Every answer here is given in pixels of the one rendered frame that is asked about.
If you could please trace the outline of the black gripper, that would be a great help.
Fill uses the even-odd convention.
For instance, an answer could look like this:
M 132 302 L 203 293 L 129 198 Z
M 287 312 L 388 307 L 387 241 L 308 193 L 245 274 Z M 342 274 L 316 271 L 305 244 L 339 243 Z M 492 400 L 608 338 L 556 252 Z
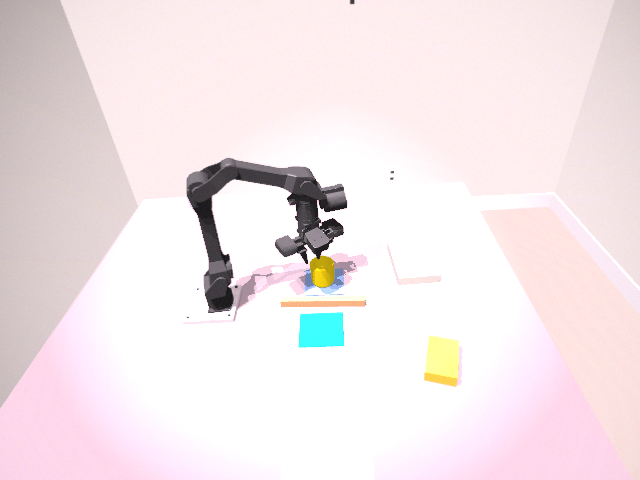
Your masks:
M 321 219 L 319 218 L 319 215 L 312 220 L 301 220 L 297 217 L 297 215 L 295 216 L 295 219 L 298 222 L 297 232 L 299 233 L 299 236 L 295 237 L 294 239 L 291 239 L 288 235 L 278 238 L 275 240 L 275 247 L 283 257 L 288 257 L 295 253 L 300 254 L 304 262 L 308 264 L 306 252 L 308 249 L 301 242 L 301 233 L 302 230 L 306 228 L 307 230 L 314 229 L 315 225 L 319 225 L 321 223 Z M 321 228 L 321 230 L 327 230 L 331 228 L 334 232 L 335 238 L 344 234 L 343 226 L 334 218 L 323 221 L 321 223 L 321 226 L 319 227 Z

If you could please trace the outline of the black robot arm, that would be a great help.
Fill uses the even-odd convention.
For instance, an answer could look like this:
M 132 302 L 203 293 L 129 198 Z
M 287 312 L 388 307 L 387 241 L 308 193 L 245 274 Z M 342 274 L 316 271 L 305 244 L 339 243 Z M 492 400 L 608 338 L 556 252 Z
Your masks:
M 213 196 L 232 180 L 276 186 L 289 191 L 288 203 L 290 206 L 296 205 L 296 214 L 301 220 L 312 220 L 318 216 L 317 200 L 324 212 L 347 208 L 341 183 L 322 188 L 311 170 L 304 166 L 277 168 L 225 158 L 191 173 L 186 180 L 187 198 L 198 216 L 208 255 L 209 269 L 203 275 L 208 313 L 231 311 L 234 301 L 232 289 L 229 288 L 234 279 L 230 254 L 224 255 L 222 252 L 213 214 Z M 307 244 L 315 255 L 327 250 L 333 240 L 333 230 L 321 230 L 318 224 L 314 229 L 303 229 L 301 233 L 302 244 Z

